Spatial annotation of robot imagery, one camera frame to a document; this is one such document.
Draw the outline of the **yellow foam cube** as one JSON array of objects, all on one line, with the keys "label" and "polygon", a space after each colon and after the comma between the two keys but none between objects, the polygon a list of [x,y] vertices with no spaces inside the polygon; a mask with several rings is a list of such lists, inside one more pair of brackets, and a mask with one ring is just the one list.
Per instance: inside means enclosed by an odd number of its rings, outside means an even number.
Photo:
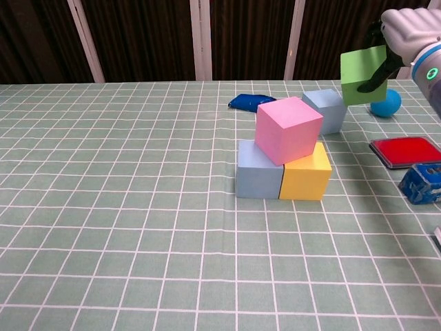
[{"label": "yellow foam cube", "polygon": [[284,165],[280,199],[319,201],[328,185],[332,168],[322,142],[311,155]]}]

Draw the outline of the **green foam cube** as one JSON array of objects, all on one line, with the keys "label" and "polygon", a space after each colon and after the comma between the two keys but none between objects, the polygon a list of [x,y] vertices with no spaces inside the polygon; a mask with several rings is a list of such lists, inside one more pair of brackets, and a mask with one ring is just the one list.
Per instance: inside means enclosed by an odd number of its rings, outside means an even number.
[{"label": "green foam cube", "polygon": [[346,106],[379,102],[386,99],[386,81],[373,92],[361,93],[358,91],[358,87],[370,80],[386,58],[386,46],[354,50],[340,55],[340,85]]}]

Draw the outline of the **light blue cube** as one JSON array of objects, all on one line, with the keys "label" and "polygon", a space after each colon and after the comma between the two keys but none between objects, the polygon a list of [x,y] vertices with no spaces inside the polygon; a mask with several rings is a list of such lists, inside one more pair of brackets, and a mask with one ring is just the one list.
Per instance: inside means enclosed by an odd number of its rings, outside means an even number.
[{"label": "light blue cube", "polygon": [[236,196],[248,199],[277,199],[284,167],[275,165],[251,140],[238,142]]},{"label": "light blue cube", "polygon": [[347,107],[342,97],[332,89],[303,92],[302,100],[323,116],[321,135],[338,133],[341,130]]}]

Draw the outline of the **dark blue plastic pouch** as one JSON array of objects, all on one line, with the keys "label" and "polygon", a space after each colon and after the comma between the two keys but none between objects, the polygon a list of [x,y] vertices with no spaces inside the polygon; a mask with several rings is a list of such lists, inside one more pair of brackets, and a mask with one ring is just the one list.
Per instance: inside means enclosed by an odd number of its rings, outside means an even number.
[{"label": "dark blue plastic pouch", "polygon": [[239,94],[228,103],[228,107],[256,113],[260,104],[272,101],[276,98],[263,94]]}]

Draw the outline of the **pink foam cube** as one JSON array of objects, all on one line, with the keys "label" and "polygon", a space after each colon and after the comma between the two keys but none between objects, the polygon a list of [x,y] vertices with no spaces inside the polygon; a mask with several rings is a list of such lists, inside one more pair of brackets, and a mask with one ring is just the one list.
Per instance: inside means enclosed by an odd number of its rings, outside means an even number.
[{"label": "pink foam cube", "polygon": [[298,97],[258,106],[256,145],[277,166],[307,157],[314,151],[323,116]]}]

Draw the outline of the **green checked tablecloth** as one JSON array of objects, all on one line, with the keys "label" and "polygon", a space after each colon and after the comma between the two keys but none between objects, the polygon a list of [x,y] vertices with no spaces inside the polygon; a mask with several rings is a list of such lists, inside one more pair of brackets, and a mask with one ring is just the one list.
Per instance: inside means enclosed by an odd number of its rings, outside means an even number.
[{"label": "green checked tablecloth", "polygon": [[441,331],[441,205],[374,139],[441,121],[410,80],[391,119],[322,138],[321,201],[239,199],[240,93],[338,81],[0,86],[0,331]]}]

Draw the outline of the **blue ball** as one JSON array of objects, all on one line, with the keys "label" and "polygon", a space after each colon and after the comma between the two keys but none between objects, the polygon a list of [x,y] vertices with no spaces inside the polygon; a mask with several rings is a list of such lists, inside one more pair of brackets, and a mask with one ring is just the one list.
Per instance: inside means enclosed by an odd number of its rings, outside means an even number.
[{"label": "blue ball", "polygon": [[390,118],[402,105],[400,93],[393,89],[388,89],[386,99],[370,104],[370,111],[377,117]]}]

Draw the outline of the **red ink pad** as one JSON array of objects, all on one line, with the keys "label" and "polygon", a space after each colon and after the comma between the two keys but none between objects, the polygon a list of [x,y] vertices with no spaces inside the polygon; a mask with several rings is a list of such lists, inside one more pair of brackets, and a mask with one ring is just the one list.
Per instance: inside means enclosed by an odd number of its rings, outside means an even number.
[{"label": "red ink pad", "polygon": [[441,162],[441,149],[426,137],[376,139],[369,143],[369,147],[388,169]]}]

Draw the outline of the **crumpled blue carton box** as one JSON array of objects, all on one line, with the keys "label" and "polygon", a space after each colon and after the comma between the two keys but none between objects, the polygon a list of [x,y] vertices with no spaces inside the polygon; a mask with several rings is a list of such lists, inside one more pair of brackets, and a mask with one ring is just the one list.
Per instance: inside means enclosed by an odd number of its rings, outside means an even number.
[{"label": "crumpled blue carton box", "polygon": [[412,204],[441,202],[441,163],[412,165],[398,187]]}]

